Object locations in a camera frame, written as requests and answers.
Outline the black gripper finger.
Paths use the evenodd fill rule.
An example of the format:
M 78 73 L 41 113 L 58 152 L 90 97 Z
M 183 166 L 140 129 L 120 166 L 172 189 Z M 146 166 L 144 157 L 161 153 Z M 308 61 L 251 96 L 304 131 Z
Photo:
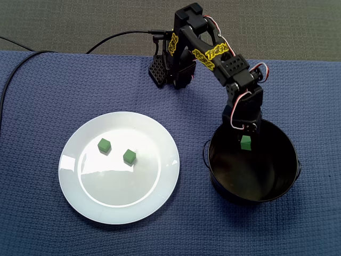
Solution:
M 241 140 L 241 130 L 230 127 L 230 139 L 234 142 L 240 142 Z
M 259 129 L 256 123 L 245 125 L 245 135 L 250 136 L 251 139 L 259 138 Z

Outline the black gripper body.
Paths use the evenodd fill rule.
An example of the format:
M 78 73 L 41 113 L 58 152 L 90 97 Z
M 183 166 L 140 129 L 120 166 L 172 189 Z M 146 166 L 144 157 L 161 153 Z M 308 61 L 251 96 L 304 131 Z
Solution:
M 261 127 L 263 103 L 263 88 L 256 86 L 253 89 L 241 92 L 236 86 L 226 87 L 228 102 L 223 110 L 222 125 L 227 129 L 245 129 L 246 124 L 256 123 Z

